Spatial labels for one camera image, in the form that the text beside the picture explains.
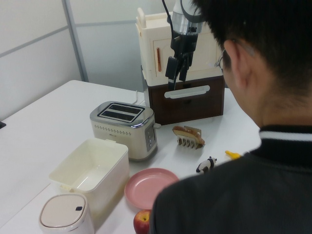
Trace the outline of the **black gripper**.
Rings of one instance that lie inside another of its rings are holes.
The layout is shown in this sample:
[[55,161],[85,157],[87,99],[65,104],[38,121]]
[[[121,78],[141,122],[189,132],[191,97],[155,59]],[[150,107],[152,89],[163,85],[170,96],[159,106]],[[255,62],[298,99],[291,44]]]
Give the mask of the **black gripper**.
[[189,68],[193,62],[193,52],[196,48],[198,34],[184,35],[173,32],[171,48],[174,57],[168,57],[165,76],[168,78],[168,89],[173,91],[176,85],[177,58],[180,60],[179,80],[185,82]]

